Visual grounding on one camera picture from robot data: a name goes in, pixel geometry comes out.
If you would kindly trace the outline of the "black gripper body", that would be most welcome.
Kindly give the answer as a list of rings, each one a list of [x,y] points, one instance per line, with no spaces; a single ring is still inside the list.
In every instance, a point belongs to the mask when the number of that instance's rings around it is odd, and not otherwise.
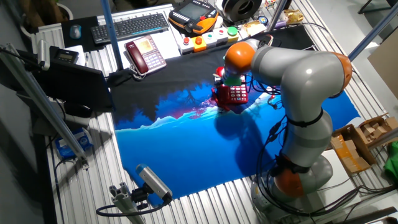
[[[227,78],[228,76],[223,73],[222,74],[214,73],[213,74],[214,86],[218,88],[219,86],[224,85],[224,82],[226,81]]]

